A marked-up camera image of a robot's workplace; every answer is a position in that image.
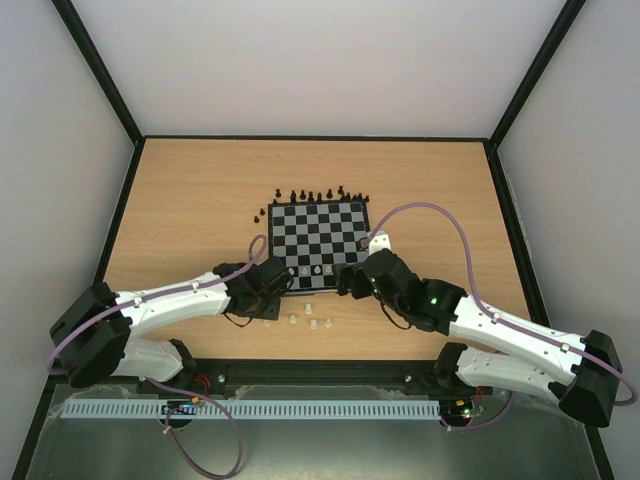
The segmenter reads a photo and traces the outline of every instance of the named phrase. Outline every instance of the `purple hose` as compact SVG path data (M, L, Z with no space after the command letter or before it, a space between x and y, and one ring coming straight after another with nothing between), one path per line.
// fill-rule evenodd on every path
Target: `purple hose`
M167 392L177 393L179 395L187 395L188 397L191 397L191 398L197 397L203 402L209 402L213 406L215 406L218 410L220 410L222 413L224 413L224 415L231 422L231 425L233 425L233 428L235 429L236 435L238 437L238 457L236 458L236 463L233 466L233 468L229 470L228 473L225 473L225 474L217 474L217 473L212 473L212 472L209 472L208 470L205 470L189 456L189 454L186 452L184 447L180 444L180 442L178 441L178 437L176 437L175 433L173 433L173 429L169 425L169 420L171 419L171 415L176 410L178 410L177 408L174 408L167 413L167 417L164 420L164 424L168 428L167 432L169 433L169 435L171 435L171 439L173 440L173 443L175 443L176 447L178 447L178 451L180 452L180 455L182 455L182 458L184 458L184 460L189 464L191 468L193 468L196 472L198 472L203 477L211 478L213 480L222 480L224 478L231 478L236 473L238 473L238 470L240 469L240 464L242 463L242 456L244 454L244 441L242 439L242 432L240 430L240 425L238 425L237 420L233 418L233 416L231 415L231 412L229 412L229 410L227 410L219 402L216 402L214 399L206 397L204 395L200 395L199 393L190 392L188 390L181 390L179 388L167 387L166 385L163 385L162 383L157 382L156 380L153 380L151 378L147 378L146 380L154 387L160 388L162 390L166 390Z
M447 421L444 418L440 419L440 423L442 425L444 425L445 427L450 428L454 432L469 432L471 430L480 430L481 428L485 428L485 427L488 427L490 425L494 425L498 421L502 420L502 418L507 414L507 412L509 410L511 410L511 407L513 406L513 400L514 400L515 396L516 396L515 393L510 392L509 393L509 398L507 399L507 403L504 404L504 407L502 407L502 410L500 410L500 413L498 413L491 420L487 420L486 422L481 423L480 425L468 425L466 427L452 427L451 425L449 425L447 423Z
M254 256L253 247L255 246L258 240L262 240L262 246L260 247L260 250L258 250L258 253ZM262 256L266 248L267 248L267 237L265 237L262 234L256 235L256 237L251 241L251 244L249 245L249 262L247 264L243 265L235 272L230 273L226 277L216 278L215 280L211 280L210 282L201 283L200 288L213 287L214 285L228 282L229 280L232 280L237 276L242 275L247 270L249 270L253 265L256 264L256 262L260 259L260 257ZM180 287L168 288L166 290L161 290L159 292L144 295L142 297L142 301L148 302L149 300L154 300L156 298L164 297L165 295L173 295L176 293L188 292L189 290L192 290L192 289L193 289L192 285L183 285ZM89 320L84 322L82 325L80 325L78 328L76 328L73 332L69 334L69 336L67 336L64 340L62 340L62 342L56 345L56 347L53 349L53 352L51 352L51 354L49 355L49 358L47 358L47 366L46 366L47 372L51 375L63 375L64 373L66 373L62 369L53 369L53 362L55 362L56 358L58 358L58 356L60 355L60 352L62 352L65 348L67 348L67 346L71 342L73 342L82 332L84 332L91 326L95 325L100 320L103 320L107 318L109 315L113 315L114 313L119 312L120 310L123 310L128 307L132 307L133 305L135 305L135 302L133 300L121 303L119 305L114 305L113 307L110 307L100 312L95 317L90 318Z
M494 318L494 313L484 306L484 304L480 301L480 295L478 295L478 289L476 288L476 280L473 274L473 265L471 263L471 248L469 247L469 240L467 239L467 236L464 233L464 230L462 230L462 226L458 223L455 217L451 215L447 210L442 208L440 205L436 205L435 203L427 203L427 202L415 202L415 203L408 203L407 205L402 205L400 207L394 208L384 216L384 218L380 221L380 223L378 223L376 228L374 228L373 231L367 236L367 238L363 243L365 245L368 245L371 242L371 240L373 240L373 237L376 236L376 233L378 233L378 231L382 228L382 226L387 222L387 220L393 217L396 213L401 212L402 210L406 210L408 208L414 208L414 207L426 207L426 208L431 208L433 210L437 210L438 212L442 213L445 217L447 217L451 221L451 223L453 223L453 226L456 227L456 230L460 235L460 239L462 240L462 246L464 247L464 254L467 259L467 275L469 276L469 285L471 286L473 301L476 303L478 308L485 315L487 315L489 318ZM542 340L543 342L546 342L549 345L553 345L554 347L560 348L563 345L562 342L558 340L547 338L538 332L528 330L520 325L511 323L505 320L504 318L498 317L498 318L494 318L494 320L504 325L505 327L509 327L513 330L516 330L517 332L524 333L525 335L529 335L530 337L536 338L538 340ZM603 360L600 360L599 358L591 355L590 353L583 352L582 350L579 350L572 346L569 347L569 351L577 355L580 355L582 358L585 358L595 363L601 368L604 368L607 372L609 372L611 375L616 377L618 380L620 380L629 388L629 390L631 391L631 397L629 397L626 400L617 400L613 403L614 405L627 406L627 405L632 405L636 403L636 401L638 400L638 390L631 383L631 380L629 380L625 375L623 375L621 372L619 372L618 370L616 370L615 368L613 368L611 365L604 362Z

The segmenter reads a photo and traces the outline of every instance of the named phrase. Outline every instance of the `purple cable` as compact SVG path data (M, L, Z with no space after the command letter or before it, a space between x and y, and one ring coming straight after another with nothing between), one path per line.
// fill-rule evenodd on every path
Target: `purple cable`
M231 412L229 412L229 410L227 410L223 405L221 405L219 402L215 401L214 399L206 397L199 393L190 392L188 390L181 390L179 388L167 387L166 385L163 385L162 383L156 380L153 380L151 378L147 378L146 380L154 387L160 388L162 390L166 390L167 392L177 393L179 395L187 395L188 397L191 397L191 398L197 397L203 402L209 402L213 406L215 406L218 410L220 410L222 413L224 413L224 415L231 422L231 425L233 425L233 428L235 429L238 437L238 457L236 459L236 463L233 466L233 468L229 470L228 473L225 473L225 474L217 474L217 473L212 473L212 472L209 472L208 470L205 470L189 456L189 454L186 452L184 447L180 444L180 442L178 441L178 437L176 437L175 433L173 433L173 429L169 425L169 420L171 419L171 415L174 413L174 411L177 410L177 408L174 408L167 413L167 417L164 420L164 424L168 428L167 432L169 433L169 435L171 435L171 439L173 440L173 443L175 443L176 447L178 447L178 451L180 452L180 455L182 455L182 458L184 458L184 460L189 464L191 468L193 468L196 472L198 472L203 477L210 478L213 480L222 480L224 478L231 478L236 473L238 473L238 470L240 469L240 464L242 463L242 456L244 454L244 441L242 439L242 432L240 430L240 425L238 425L237 420L233 418L233 416L231 415Z
M485 427L488 427L490 425L494 425L499 420L502 420L502 418L511 409L511 406L513 405L513 399L515 397L516 397L516 394L514 392L510 392L509 393L509 398L507 399L507 403L504 404L504 407L502 407L502 410L500 410L500 413L498 413L491 420L487 420L486 422L481 423L480 425L467 425L466 427L452 427L451 425L449 425L447 423L447 421L444 418L440 419L440 424L445 426L445 427L447 427L447 428L450 428L454 432L469 432L471 430L480 430L481 428L485 428Z
M253 255L253 247L255 246L255 244L256 244L256 242L258 240L262 240L262 246L260 247L260 250L258 250L258 253L254 256ZM218 285L219 283L228 282L229 280L232 280L232 279L236 278L237 276L242 275L247 270L249 270L253 265L256 264L256 262L260 259L260 257L262 256L262 254L264 253L266 248L267 248L267 237L265 237L262 234L256 235L256 237L249 244L249 262L247 264L243 265L242 267L240 267L235 272L230 273L226 277L216 278L215 280L211 280L210 282L201 283L200 284L200 288L213 287L214 285ZM148 302L149 300L154 300L156 298L164 297L165 295L173 295L173 294L176 294L176 293L188 292L189 290L193 290L193 286L192 285L183 285L181 287L168 288L166 290L161 290L159 292L155 292L155 293L150 293L148 295L144 295L142 297L142 301L143 302ZM80 325L78 328L76 328L73 332L71 332L64 340L62 340L62 342L60 342L53 349L53 352L51 352L51 354L49 355L49 358L47 358L47 367L46 367L47 368L47 372L49 374L51 374L51 375L63 375L64 373L66 373L62 369L54 369L53 368L53 362L55 362L56 358L58 358L58 356L60 355L60 352L62 352L65 348L67 348L67 346L71 342L73 342L82 332L84 332L88 328L92 327L93 325L98 323L100 320L103 320L103 319L107 318L109 315L113 315L114 313L119 312L120 310L123 310L123 309L128 308L128 307L132 307L133 305L135 305L135 301L133 301L133 300L129 300L129 301L121 303L119 305L114 305L113 307L110 307L110 308L100 312L95 317L90 318L89 320L84 322L82 325Z
M484 306L484 304L480 301L480 295L478 295L478 289L476 288L476 280L475 280L475 276L473 274L473 265L471 263L471 247L469 246L469 240L467 239L467 235L464 233L464 230L462 229L462 226L458 223L458 221L455 219L455 217L453 215L451 215L451 213L449 213L447 210L445 210L444 208L442 208L440 205L436 205L435 203L428 203L428 202L414 202L414 203L408 203L406 205L401 205L400 207L396 207L393 210L391 210L389 213L387 213L384 218L380 221L380 223L378 223L378 225L376 226L376 228L373 229L373 231L367 236L367 238L365 239L365 241L363 242L366 245L368 245L371 240L373 240L373 237L376 236L376 233L378 233L378 231L382 228L382 226L387 222L387 220L389 220L391 217L393 217L396 213L401 212L402 210L406 210L408 208L414 208L414 207L426 207L426 208L431 208L433 210L437 210L438 212L442 213L445 217L447 217L451 223L453 223L454 227L456 227L456 230L458 231L458 234L460 235L460 239L462 240L462 246L464 247L464 254L465 257L467 259L467 275L469 276L469 285L471 286L471 293L473 294L473 301L476 303L476 305L478 306L478 308L485 314L487 315L489 318L494 318L494 313L491 312L489 309L487 309L487 307ZM544 335L538 333L538 332L534 332L531 330L528 330L520 325L511 323L507 320L505 320L504 318L494 318L494 320L497 323L500 323L501 325L504 325L505 327L509 327L517 332L520 333L524 333L525 335L529 335L530 337L533 337L537 340L541 340L543 342L548 343L549 345L553 345L554 347L558 347L561 348L563 343L552 339L552 338L547 338ZM616 370L615 368L613 368L611 365L609 365L608 363L604 362L603 360L600 360L599 358L591 355L590 353L587 352L583 352L582 350L579 350L575 347L569 346L569 351L572 353L575 353L577 355L580 355L581 357L595 363L596 365L598 365L599 367L605 369L608 373L610 373L611 375L613 375L614 377L616 377L618 380L620 380L622 383L624 383L629 390L631 391L631 397L629 397L626 400L617 400L615 401L613 404L617 405L617 406L627 406L627 405L633 405L634 403L636 403L636 401L638 400L638 390L636 389L636 387L631 383L631 380L629 380L625 375L623 375L621 372L619 372L618 370Z

